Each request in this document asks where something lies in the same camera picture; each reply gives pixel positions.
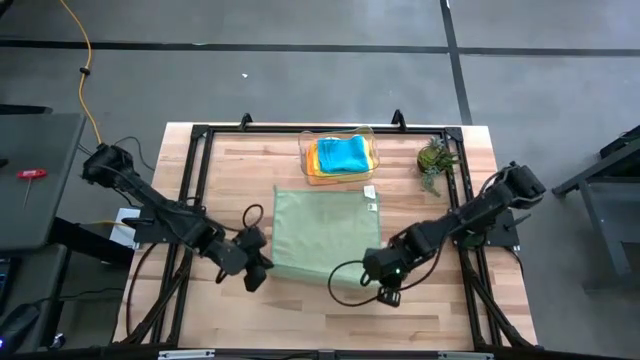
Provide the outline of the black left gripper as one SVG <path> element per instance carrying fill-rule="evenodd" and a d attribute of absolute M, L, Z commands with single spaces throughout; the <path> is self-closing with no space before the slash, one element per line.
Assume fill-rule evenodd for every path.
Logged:
<path fill-rule="evenodd" d="M 247 261 L 244 265 L 245 270 L 256 265 L 262 272 L 267 272 L 274 268 L 273 262 L 261 252 L 261 249 L 267 245 L 267 241 L 257 226 L 243 229 L 236 236 L 234 242 L 247 256 Z"/>

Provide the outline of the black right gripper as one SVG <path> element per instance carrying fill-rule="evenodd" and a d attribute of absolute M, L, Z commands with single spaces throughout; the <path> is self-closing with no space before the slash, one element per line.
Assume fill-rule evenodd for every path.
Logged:
<path fill-rule="evenodd" d="M 381 286 L 401 287 L 406 278 L 406 256 L 396 248 L 367 248 L 362 259 L 364 272 L 359 284 L 368 287 L 372 281 Z"/>

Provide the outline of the light green microfiber towel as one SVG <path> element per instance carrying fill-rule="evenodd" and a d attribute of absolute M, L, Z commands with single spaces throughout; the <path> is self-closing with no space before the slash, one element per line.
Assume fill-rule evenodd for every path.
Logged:
<path fill-rule="evenodd" d="M 273 276 L 359 286 L 367 248 L 381 246 L 379 196 L 356 191 L 274 190 Z"/>

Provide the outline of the orange microfiber towel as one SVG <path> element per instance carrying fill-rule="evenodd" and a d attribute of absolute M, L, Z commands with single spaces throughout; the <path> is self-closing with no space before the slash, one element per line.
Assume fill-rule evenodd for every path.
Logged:
<path fill-rule="evenodd" d="M 325 185 L 330 181 L 329 176 L 321 171 L 316 143 L 312 143 L 306 152 L 306 171 L 311 185 Z"/>

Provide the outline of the clear plastic bin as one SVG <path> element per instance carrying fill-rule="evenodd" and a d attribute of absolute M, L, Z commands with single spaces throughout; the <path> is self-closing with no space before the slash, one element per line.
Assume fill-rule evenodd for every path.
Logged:
<path fill-rule="evenodd" d="M 325 185 L 368 180 L 380 164 L 374 132 L 369 126 L 331 132 L 304 131 L 298 136 L 298 145 L 301 170 L 306 178 L 306 152 L 312 143 L 317 144 L 321 171 L 330 178 Z"/>

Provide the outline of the potted succulent plant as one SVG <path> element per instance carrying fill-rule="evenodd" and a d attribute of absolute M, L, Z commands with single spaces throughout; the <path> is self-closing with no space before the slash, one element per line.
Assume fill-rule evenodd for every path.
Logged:
<path fill-rule="evenodd" d="M 452 173 L 453 167 L 460 163 L 460 158 L 458 154 L 451 152 L 442 138 L 433 137 L 419 150 L 416 163 L 421 173 L 423 189 L 440 197 L 441 193 L 435 187 L 435 179 L 442 173 Z"/>

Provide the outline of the dark metal side table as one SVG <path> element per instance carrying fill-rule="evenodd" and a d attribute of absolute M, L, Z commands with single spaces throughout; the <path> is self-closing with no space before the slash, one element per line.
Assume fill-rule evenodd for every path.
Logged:
<path fill-rule="evenodd" d="M 640 290 L 640 125 L 601 148 L 596 163 L 552 189 L 558 198 L 572 191 L 581 194 L 613 268 L 583 289 Z"/>

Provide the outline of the black computer mouse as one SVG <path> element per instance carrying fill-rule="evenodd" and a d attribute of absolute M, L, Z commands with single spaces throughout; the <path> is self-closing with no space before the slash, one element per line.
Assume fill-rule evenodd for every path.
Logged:
<path fill-rule="evenodd" d="M 22 345 L 39 315 L 39 308 L 32 303 L 12 310 L 0 324 L 0 354 L 12 354 Z"/>

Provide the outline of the dark grey side desk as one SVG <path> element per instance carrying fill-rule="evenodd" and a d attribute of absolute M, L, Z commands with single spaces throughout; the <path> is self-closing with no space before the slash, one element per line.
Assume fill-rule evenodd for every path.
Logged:
<path fill-rule="evenodd" d="M 0 252 L 40 248 L 49 231 L 82 136 L 85 117 L 79 114 L 0 116 Z M 27 188 L 22 170 L 43 168 L 48 174 Z"/>

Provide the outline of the silver metal bracket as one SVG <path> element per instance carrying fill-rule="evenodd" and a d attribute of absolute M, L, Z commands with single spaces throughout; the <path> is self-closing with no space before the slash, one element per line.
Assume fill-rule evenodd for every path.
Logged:
<path fill-rule="evenodd" d="M 491 353 L 442 351 L 438 353 L 438 360 L 495 360 Z"/>
<path fill-rule="evenodd" d="M 214 360 L 214 349 L 167 350 L 158 353 L 157 360 Z"/>

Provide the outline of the red-handled hex key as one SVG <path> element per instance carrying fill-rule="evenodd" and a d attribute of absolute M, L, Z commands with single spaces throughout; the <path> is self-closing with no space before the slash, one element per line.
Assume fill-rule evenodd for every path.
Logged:
<path fill-rule="evenodd" d="M 47 176 L 47 174 L 47 170 L 43 168 L 22 170 L 17 173 L 16 177 L 18 179 L 25 180 L 27 182 L 27 188 L 23 200 L 23 207 L 26 207 L 27 205 L 33 181 L 36 179 L 44 178 Z"/>

